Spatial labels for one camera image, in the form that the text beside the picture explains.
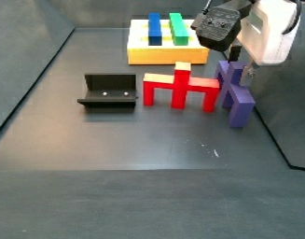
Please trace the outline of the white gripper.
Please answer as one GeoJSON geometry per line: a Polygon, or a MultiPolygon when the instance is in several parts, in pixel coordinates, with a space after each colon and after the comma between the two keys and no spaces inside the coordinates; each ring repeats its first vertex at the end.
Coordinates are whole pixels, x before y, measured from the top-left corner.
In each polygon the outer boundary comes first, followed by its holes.
{"type": "MultiPolygon", "coordinates": [[[[250,87],[260,65],[286,61],[300,24],[300,0],[258,0],[240,21],[239,41],[254,60],[243,67],[239,85],[250,87]]],[[[239,60],[242,45],[230,48],[228,61],[239,60]]]]}

